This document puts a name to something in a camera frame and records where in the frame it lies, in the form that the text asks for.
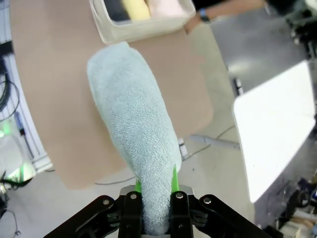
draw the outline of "cable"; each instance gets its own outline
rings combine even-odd
[[[4,58],[2,57],[0,58],[0,73],[4,75],[4,89],[0,97],[0,112],[2,112],[5,109],[11,95],[11,85],[9,83],[11,80],[4,63]]]
[[[219,136],[217,136],[216,139],[219,139],[220,137],[222,137],[224,134],[226,134],[229,130],[231,130],[231,129],[234,128],[234,127],[235,127],[234,125],[231,126],[231,127],[229,127],[229,128],[226,129],[224,132],[222,132]],[[190,156],[188,156],[186,159],[183,159],[182,162],[184,162],[184,161],[190,159],[190,158],[193,157],[194,155],[196,155],[196,154],[202,152],[203,150],[206,150],[206,149],[209,148],[210,146],[211,146],[211,145],[209,144],[209,145],[205,146],[204,148],[202,148],[202,149],[200,149],[200,150],[198,150],[198,151],[196,151],[196,152],[190,154]],[[119,184],[119,183],[128,182],[129,180],[134,179],[134,178],[135,178],[135,176],[133,176],[133,177],[131,177],[131,178],[128,178],[128,179],[125,179],[125,180],[122,180],[122,181],[109,182],[109,183],[99,183],[99,182],[96,182],[95,185],[104,185],[104,186],[114,185],[114,184]]]
[[[10,210],[7,210],[6,213],[7,213],[7,212],[11,213],[11,214],[13,215],[13,217],[14,217],[15,232],[14,232],[14,236],[13,236],[12,238],[15,238],[16,236],[18,236],[18,235],[21,234],[21,232],[20,232],[19,229],[18,229],[18,222],[17,222],[17,220],[16,220],[16,216],[15,216],[15,213],[14,213],[14,212],[12,212],[12,211],[10,211]]]
[[[224,132],[220,133],[220,134],[216,137],[216,139],[221,138],[224,134],[226,134],[229,130],[231,130],[231,129],[234,128],[234,127],[235,127],[234,125],[231,126],[231,127],[229,127],[229,128],[226,129]],[[200,150],[198,150],[198,151],[195,151],[194,153],[190,154],[187,158],[184,158],[184,159],[182,160],[182,162],[184,162],[184,161],[186,161],[186,160],[192,158],[194,155],[197,155],[198,153],[200,153],[200,152],[202,152],[202,151],[208,149],[210,146],[211,146],[211,144],[205,146],[204,148],[202,148],[202,149],[200,149]]]
[[[9,117],[11,117],[12,115],[14,115],[14,113],[16,112],[16,110],[18,109],[18,107],[19,107],[19,105],[20,105],[20,93],[19,93],[19,89],[18,89],[18,87],[16,86],[16,84],[13,83],[12,81],[3,81],[3,82],[0,82],[0,84],[3,84],[3,83],[9,83],[9,84],[12,84],[12,85],[14,86],[14,88],[15,88],[15,90],[16,90],[17,97],[18,97],[18,102],[16,103],[16,106],[15,106],[13,112],[12,112],[9,116],[7,116],[6,118],[0,119],[0,122],[1,122],[1,121],[4,121],[4,120],[8,119]]]

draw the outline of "storage box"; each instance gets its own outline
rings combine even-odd
[[[113,44],[140,40],[181,29],[196,11],[191,0],[179,0],[179,3],[186,12],[184,16],[153,17],[124,23],[117,23],[110,19],[104,0],[90,0],[90,7],[102,41],[105,44]]]

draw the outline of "person's arm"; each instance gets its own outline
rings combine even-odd
[[[223,15],[235,15],[254,10],[264,6],[264,0],[228,0],[215,6],[206,8],[206,15],[209,19],[214,19]],[[197,13],[185,25],[185,30],[190,33],[199,23],[201,23],[200,15]]]
[[[206,9],[209,19],[223,15],[236,15],[264,6],[264,0],[229,0]]]

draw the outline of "light blue towel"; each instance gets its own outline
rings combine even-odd
[[[141,181],[145,232],[163,235],[169,227],[172,172],[175,165],[179,171],[181,155],[151,69],[123,42],[97,52],[87,74],[114,146]]]

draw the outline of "tan cardboard sheet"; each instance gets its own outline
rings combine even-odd
[[[91,96],[87,60],[101,42],[87,0],[11,0],[11,30],[24,94],[43,145],[68,188],[126,165]],[[212,116],[199,62],[184,31],[131,43],[161,89],[179,137]]]

